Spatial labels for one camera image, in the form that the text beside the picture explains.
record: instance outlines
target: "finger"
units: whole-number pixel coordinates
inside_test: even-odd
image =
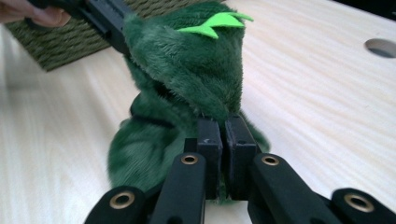
[[[56,21],[42,21],[40,19],[32,19],[32,21],[41,26],[46,26],[46,27],[61,27],[66,25],[70,21],[70,15],[67,14],[66,12],[63,12],[60,15],[60,18],[56,19]]]
[[[25,13],[15,7],[0,3],[0,22],[12,22],[23,20]]]

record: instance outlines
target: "stuffed dinosaur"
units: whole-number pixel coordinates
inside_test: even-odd
[[[185,139],[197,137],[200,116],[222,124],[230,113],[241,113],[242,20],[250,17],[218,2],[126,18],[126,62],[141,92],[110,146],[113,187],[153,188],[165,180]],[[267,151],[265,138],[247,126]]]

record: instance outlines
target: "wooden table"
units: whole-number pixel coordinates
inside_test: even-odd
[[[326,0],[227,1],[252,16],[243,109],[312,190],[369,192],[396,211],[396,22]],[[40,70],[0,29],[0,223],[82,223],[109,190],[106,154],[138,94],[106,49]],[[246,203],[205,223],[249,223]]]

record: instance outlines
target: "metal bolt hole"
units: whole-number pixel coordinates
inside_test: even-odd
[[[186,165],[193,165],[198,162],[198,157],[188,155],[188,156],[181,158],[181,162],[183,162]]]
[[[370,203],[370,201],[368,201],[366,198],[358,195],[358,194],[354,194],[354,193],[348,193],[345,197],[344,200],[346,201],[346,203],[361,211],[364,213],[370,213],[374,211],[374,206],[372,203]]]
[[[279,160],[272,156],[262,157],[262,162],[264,162],[267,165],[278,165],[279,164]]]
[[[114,209],[126,208],[132,203],[134,203],[134,194],[131,191],[118,193],[110,200],[110,206]]]

